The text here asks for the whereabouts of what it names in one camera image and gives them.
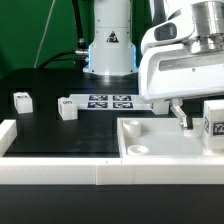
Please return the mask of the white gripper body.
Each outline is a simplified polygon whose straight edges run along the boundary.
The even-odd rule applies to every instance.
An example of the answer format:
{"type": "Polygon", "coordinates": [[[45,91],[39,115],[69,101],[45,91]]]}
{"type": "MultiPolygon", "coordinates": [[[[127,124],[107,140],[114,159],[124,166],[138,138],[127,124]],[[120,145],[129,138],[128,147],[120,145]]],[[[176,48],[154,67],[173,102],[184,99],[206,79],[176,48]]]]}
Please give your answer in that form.
{"type": "Polygon", "coordinates": [[[224,52],[189,55],[183,44],[149,48],[139,67],[145,102],[224,93],[224,52]]]}

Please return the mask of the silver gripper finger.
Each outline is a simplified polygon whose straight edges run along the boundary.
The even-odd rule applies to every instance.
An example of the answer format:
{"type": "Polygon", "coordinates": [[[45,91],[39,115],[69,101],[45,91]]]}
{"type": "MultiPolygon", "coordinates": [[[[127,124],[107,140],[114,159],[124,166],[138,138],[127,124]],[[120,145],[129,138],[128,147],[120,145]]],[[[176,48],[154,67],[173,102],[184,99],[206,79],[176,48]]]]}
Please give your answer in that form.
{"type": "Polygon", "coordinates": [[[180,126],[183,129],[188,128],[187,115],[182,110],[181,106],[183,102],[181,99],[172,99],[170,104],[170,109],[174,113],[174,115],[180,120],[180,126]]]}

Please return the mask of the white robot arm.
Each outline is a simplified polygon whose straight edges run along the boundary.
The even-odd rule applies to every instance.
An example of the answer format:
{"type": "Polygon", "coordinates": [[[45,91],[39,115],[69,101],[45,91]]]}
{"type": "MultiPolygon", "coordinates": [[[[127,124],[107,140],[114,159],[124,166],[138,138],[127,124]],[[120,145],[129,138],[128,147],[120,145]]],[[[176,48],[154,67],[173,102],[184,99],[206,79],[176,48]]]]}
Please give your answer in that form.
{"type": "Polygon", "coordinates": [[[138,74],[140,98],[175,101],[224,93],[224,0],[149,0],[153,27],[130,40],[131,0],[94,0],[95,38],[84,72],[105,82],[138,74]]]}

